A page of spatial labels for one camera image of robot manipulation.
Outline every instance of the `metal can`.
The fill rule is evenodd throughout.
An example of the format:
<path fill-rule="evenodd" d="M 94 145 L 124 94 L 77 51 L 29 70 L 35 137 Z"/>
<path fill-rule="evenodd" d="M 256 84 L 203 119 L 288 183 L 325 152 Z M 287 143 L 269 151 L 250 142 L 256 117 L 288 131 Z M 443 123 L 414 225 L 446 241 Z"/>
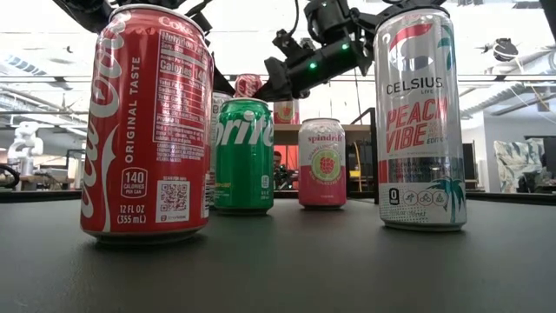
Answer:
<path fill-rule="evenodd" d="M 275 124 L 299 123 L 299 100 L 280 101 L 275 103 Z"/>
<path fill-rule="evenodd" d="M 467 221 L 453 25 L 442 9 L 389 18 L 374 39 L 379 202 L 386 226 Z"/>
<path fill-rule="evenodd" d="M 207 223 L 212 76 L 189 18 L 145 4 L 112 13 L 96 42 L 83 231 L 105 243 L 153 243 Z"/>
<path fill-rule="evenodd" d="M 212 112 L 210 117 L 210 179 L 207 185 L 208 206 L 215 206 L 215 183 L 216 183 L 216 125 L 222 105 L 231 99 L 232 96 L 214 91 L 212 93 Z"/>
<path fill-rule="evenodd" d="M 311 118 L 299 131 L 299 203 L 341 207 L 346 203 L 346 135 L 340 121 Z"/>
<path fill-rule="evenodd" d="M 235 80 L 234 97 L 252 97 L 262 87 L 261 77 L 256 74 L 241 74 Z"/>
<path fill-rule="evenodd" d="M 218 212 L 266 214 L 274 205 L 274 125 L 268 105 L 251 98 L 227 101 L 216 134 Z"/>

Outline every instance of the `green soda can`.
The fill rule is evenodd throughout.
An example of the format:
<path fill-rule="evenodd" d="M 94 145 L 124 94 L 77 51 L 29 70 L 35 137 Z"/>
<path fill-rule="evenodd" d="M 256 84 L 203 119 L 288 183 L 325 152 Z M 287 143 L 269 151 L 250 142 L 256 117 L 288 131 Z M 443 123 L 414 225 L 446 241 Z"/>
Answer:
<path fill-rule="evenodd" d="M 219 214 L 264 215 L 274 205 L 274 125 L 268 105 L 234 98 L 216 125 L 215 207 Z"/>

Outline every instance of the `ceiling beam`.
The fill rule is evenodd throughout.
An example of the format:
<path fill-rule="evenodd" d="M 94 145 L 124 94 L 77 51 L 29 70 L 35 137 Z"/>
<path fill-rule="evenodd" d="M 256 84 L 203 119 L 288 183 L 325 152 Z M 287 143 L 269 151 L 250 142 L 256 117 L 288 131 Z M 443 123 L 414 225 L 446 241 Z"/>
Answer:
<path fill-rule="evenodd" d="M 549 95 L 541 95 L 540 96 L 542 101 L 545 101 L 545 102 L 548 101 L 548 100 L 554 99 L 555 97 L 556 97 L 556 94 L 549 94 Z M 523 102 L 517 103 L 517 104 L 512 105 L 508 108 L 505 108 L 505 109 L 502 109 L 502 110 L 497 110 L 496 112 L 493 112 L 490 115 L 493 116 L 493 117 L 499 117 L 499 116 L 503 116 L 505 114 L 508 114 L 510 112 L 514 112 L 516 110 L 521 110 L 521 109 L 526 108 L 530 105 L 534 105 L 536 107 L 536 105 L 538 103 L 540 103 L 540 100 L 537 97 L 535 97 L 531 100 L 525 101 L 524 103 Z"/>

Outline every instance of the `red soda can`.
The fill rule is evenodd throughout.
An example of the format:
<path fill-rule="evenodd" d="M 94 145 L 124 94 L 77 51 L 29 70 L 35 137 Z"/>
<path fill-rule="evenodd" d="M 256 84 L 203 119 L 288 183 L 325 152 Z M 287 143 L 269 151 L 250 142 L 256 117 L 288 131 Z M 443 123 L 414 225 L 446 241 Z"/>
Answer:
<path fill-rule="evenodd" d="M 275 124 L 299 123 L 299 100 L 280 101 L 275 103 Z"/>
<path fill-rule="evenodd" d="M 333 118 L 311 118 L 299 130 L 299 203 L 337 208 L 346 203 L 346 136 Z"/>
<path fill-rule="evenodd" d="M 261 77 L 256 74 L 241 74 L 235 80 L 234 97 L 252 97 L 262 87 Z"/>
<path fill-rule="evenodd" d="M 147 4 L 112 13 L 96 42 L 83 231 L 152 243 L 207 223 L 213 66 L 187 17 Z"/>

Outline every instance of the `desk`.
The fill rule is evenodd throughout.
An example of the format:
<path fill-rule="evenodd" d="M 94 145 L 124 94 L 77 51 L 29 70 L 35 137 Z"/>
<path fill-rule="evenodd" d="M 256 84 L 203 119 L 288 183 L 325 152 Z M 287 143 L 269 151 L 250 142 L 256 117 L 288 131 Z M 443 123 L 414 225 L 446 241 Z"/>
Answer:
<path fill-rule="evenodd" d="M 26 175 L 20 176 L 19 182 L 21 184 L 21 190 L 29 191 L 29 190 L 36 190 L 36 185 L 40 184 L 50 184 L 50 185 L 58 185 L 60 190 L 67 190 L 70 183 L 75 182 L 73 178 L 61 178 L 56 177 L 56 179 L 52 179 L 47 176 L 42 175 Z M 5 177 L 0 179 L 0 183 L 7 183 Z"/>
<path fill-rule="evenodd" d="M 377 206 L 212 216 L 196 240 L 103 249 L 79 202 L 0 205 L 0 312 L 552 312 L 556 209 L 469 201 L 459 233 L 384 228 Z"/>

